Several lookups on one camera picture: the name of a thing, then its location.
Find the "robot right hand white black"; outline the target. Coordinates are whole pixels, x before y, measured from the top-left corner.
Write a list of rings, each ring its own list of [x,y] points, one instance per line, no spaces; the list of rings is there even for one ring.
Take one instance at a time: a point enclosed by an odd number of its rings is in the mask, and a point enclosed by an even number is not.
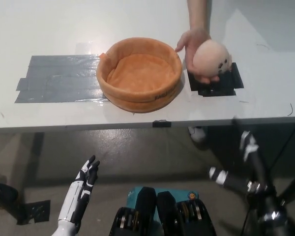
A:
[[[240,135],[239,153],[243,162],[252,169],[252,177],[243,179],[226,170],[211,167],[208,172],[210,180],[226,189],[242,194],[276,195],[275,186],[253,133],[244,129],[237,118],[232,119],[232,126]]]

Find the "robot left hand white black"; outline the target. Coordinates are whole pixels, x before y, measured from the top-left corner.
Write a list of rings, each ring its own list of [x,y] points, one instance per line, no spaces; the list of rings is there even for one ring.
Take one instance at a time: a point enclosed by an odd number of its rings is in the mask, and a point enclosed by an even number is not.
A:
[[[79,170],[64,199],[58,220],[73,224],[81,222],[97,180],[100,161],[93,155]]]

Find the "person's bare hand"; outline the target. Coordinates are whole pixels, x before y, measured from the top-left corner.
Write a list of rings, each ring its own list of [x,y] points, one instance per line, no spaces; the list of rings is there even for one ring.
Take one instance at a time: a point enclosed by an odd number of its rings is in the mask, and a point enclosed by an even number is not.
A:
[[[198,82],[203,84],[210,84],[211,82],[219,81],[218,76],[209,78],[201,75],[193,64],[193,58],[197,49],[200,47],[201,44],[203,44],[208,39],[210,39],[210,35],[208,34],[205,27],[194,26],[190,30],[182,34],[175,49],[176,52],[180,52],[183,48],[185,48],[186,68],[190,73],[194,75],[194,78]]]

